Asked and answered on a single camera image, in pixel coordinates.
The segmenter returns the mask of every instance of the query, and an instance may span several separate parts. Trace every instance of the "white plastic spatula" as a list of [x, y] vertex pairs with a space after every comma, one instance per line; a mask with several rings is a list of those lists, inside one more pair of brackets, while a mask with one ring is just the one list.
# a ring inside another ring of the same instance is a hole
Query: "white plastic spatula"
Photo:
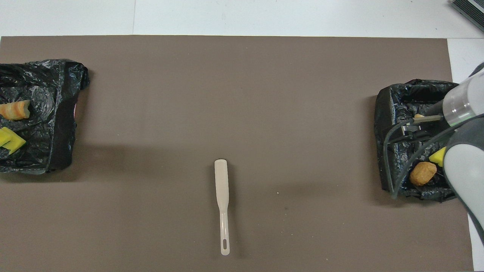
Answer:
[[215, 161], [215, 190], [217, 191], [217, 203], [220, 211], [220, 252], [227, 256], [230, 253], [228, 242], [228, 172], [227, 161], [220, 159]]

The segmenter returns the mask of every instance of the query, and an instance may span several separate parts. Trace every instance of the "yellow sponge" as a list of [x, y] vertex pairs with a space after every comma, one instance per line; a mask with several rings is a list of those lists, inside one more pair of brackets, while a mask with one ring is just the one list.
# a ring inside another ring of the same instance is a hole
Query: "yellow sponge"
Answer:
[[5, 132], [5, 131], [0, 129], [0, 146], [6, 144], [11, 139], [12, 139], [12, 135], [10, 135], [10, 133]]
[[11, 136], [10, 141], [2, 145], [2, 147], [10, 150], [10, 152], [8, 152], [9, 155], [17, 151], [17, 149], [19, 149], [21, 146], [25, 144], [25, 140], [22, 139], [19, 135], [17, 135], [9, 128], [2, 127], [1, 130], [5, 133], [8, 133]]
[[441, 148], [439, 151], [430, 155], [430, 157], [428, 157], [428, 160], [435, 163], [435, 164], [438, 164], [440, 167], [443, 167], [444, 166], [445, 149], [446, 149], [446, 147]]

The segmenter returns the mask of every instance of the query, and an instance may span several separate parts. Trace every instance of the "spatula handle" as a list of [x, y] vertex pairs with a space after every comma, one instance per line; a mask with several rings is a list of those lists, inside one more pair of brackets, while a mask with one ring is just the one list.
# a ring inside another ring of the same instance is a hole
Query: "spatula handle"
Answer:
[[230, 253], [230, 242], [228, 239], [228, 215], [220, 213], [220, 252], [227, 256]]

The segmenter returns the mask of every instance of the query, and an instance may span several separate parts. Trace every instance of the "brown paper mat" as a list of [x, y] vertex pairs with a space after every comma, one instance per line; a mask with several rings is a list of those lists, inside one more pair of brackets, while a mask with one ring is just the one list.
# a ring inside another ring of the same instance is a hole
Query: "brown paper mat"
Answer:
[[372, 133], [380, 89], [452, 80], [446, 40], [2, 37], [2, 63], [49, 58], [91, 86], [73, 165], [0, 175], [3, 271], [472, 269], [463, 206], [391, 200]]

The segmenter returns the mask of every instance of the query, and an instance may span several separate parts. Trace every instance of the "black plastic bag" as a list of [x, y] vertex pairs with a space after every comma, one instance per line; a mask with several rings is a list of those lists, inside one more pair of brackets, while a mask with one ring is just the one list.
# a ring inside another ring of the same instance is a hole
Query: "black plastic bag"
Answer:
[[0, 104], [30, 100], [28, 119], [0, 116], [1, 127], [26, 140], [10, 155], [0, 148], [0, 172], [41, 174], [68, 167], [76, 139], [74, 109], [88, 84], [88, 69], [72, 60], [0, 64]]
[[[382, 89], [375, 105], [374, 129], [377, 141], [378, 167], [380, 171], [381, 188], [389, 191], [388, 181], [383, 164], [383, 141], [388, 128], [404, 120], [413, 118], [415, 114], [425, 115], [435, 103], [442, 100], [457, 83], [436, 80], [415, 79], [405, 84], [394, 84]], [[455, 198], [455, 194], [444, 178], [443, 169], [437, 166], [437, 174], [424, 186], [414, 186], [408, 179], [408, 173], [421, 161], [445, 146], [447, 139], [436, 142], [428, 147], [415, 161], [410, 169], [402, 169], [407, 160], [422, 144], [421, 142], [400, 142], [389, 145], [389, 163], [392, 180], [395, 181], [400, 172], [406, 171], [407, 176], [400, 188], [399, 194], [415, 196], [420, 199], [443, 202]]]

